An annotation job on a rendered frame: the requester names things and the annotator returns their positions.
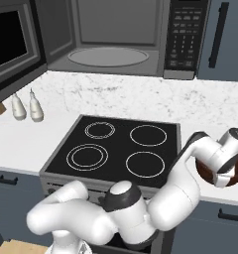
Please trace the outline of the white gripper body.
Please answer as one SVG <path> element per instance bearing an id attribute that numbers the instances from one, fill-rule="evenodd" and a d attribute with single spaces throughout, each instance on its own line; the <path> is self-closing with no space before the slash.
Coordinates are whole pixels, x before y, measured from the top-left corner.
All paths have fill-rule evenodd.
<path id="1" fill-rule="evenodd" d="M 217 188 L 225 188 L 230 180 L 235 176 L 235 171 L 231 170 L 225 174 L 214 174 L 213 183 Z"/>

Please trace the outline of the brown bowl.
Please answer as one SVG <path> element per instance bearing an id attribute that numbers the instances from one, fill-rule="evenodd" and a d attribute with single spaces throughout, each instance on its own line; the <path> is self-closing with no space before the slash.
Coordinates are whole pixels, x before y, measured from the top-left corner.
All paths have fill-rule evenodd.
<path id="1" fill-rule="evenodd" d="M 213 184 L 212 172 L 199 160 L 195 160 L 195 166 L 198 174 L 208 183 Z M 235 165 L 235 176 L 230 179 L 227 184 L 229 187 L 234 186 L 238 183 L 238 161 Z"/>

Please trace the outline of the blue-grey cupboard door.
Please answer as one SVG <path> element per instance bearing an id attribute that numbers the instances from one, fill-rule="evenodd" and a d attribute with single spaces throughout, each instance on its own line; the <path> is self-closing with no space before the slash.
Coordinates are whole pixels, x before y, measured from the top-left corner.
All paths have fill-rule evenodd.
<path id="1" fill-rule="evenodd" d="M 208 67 L 222 2 L 229 8 L 215 68 Z M 238 0 L 210 0 L 205 35 L 197 71 L 199 79 L 238 81 Z"/>

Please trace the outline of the grey microwave oven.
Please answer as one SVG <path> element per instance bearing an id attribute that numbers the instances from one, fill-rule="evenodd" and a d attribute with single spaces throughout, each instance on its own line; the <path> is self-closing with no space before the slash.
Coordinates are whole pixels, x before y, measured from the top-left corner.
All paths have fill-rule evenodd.
<path id="1" fill-rule="evenodd" d="M 39 0 L 49 70 L 192 79 L 209 0 Z M 72 52 L 129 48 L 149 58 L 138 64 L 96 67 L 73 63 Z"/>

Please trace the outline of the grey microwave turntable plate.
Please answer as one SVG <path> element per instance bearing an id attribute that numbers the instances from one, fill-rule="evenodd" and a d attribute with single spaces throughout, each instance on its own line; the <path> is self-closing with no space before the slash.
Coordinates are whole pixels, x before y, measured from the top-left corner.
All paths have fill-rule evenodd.
<path id="1" fill-rule="evenodd" d="M 140 64 L 149 55 L 135 49 L 101 47 L 77 50 L 67 57 L 73 63 L 85 66 L 118 67 Z"/>

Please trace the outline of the microwave door with dark window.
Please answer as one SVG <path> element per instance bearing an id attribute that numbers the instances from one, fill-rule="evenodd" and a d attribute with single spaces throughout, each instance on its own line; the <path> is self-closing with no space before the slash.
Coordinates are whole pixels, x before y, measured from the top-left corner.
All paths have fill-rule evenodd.
<path id="1" fill-rule="evenodd" d="M 0 102 L 47 71 L 39 0 L 0 0 Z"/>

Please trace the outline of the blue-grey drawer front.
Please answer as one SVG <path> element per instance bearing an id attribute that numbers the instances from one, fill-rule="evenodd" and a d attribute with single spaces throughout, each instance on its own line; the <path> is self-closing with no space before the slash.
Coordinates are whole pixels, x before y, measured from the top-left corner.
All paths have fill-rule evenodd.
<path id="1" fill-rule="evenodd" d="M 218 211 L 238 215 L 238 206 L 201 201 L 176 230 L 172 254 L 238 254 L 238 221 L 218 217 Z"/>
<path id="2" fill-rule="evenodd" d="M 45 196 L 38 176 L 0 171 L 0 176 L 13 180 L 15 186 L 0 184 L 0 234 L 4 240 L 50 246 L 53 238 L 50 233 L 36 235 L 27 226 L 27 213 Z"/>

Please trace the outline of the black hob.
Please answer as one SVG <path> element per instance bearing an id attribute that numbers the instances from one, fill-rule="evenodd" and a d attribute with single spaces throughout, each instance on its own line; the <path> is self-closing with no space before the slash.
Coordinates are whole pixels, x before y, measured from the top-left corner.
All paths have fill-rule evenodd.
<path id="1" fill-rule="evenodd" d="M 89 188 L 128 180 L 142 189 L 167 181 L 180 150 L 177 123 L 81 115 L 40 176 L 49 185 L 78 179 Z"/>

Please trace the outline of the white bottle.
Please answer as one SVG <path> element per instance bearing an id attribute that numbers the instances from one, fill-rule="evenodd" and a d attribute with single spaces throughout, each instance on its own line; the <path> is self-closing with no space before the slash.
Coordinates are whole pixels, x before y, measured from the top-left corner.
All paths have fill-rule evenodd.
<path id="1" fill-rule="evenodd" d="M 44 120 L 44 111 L 33 90 L 30 91 L 30 115 L 34 122 Z"/>
<path id="2" fill-rule="evenodd" d="M 16 93 L 12 95 L 12 112 L 18 121 L 24 120 L 27 117 L 27 111 Z"/>

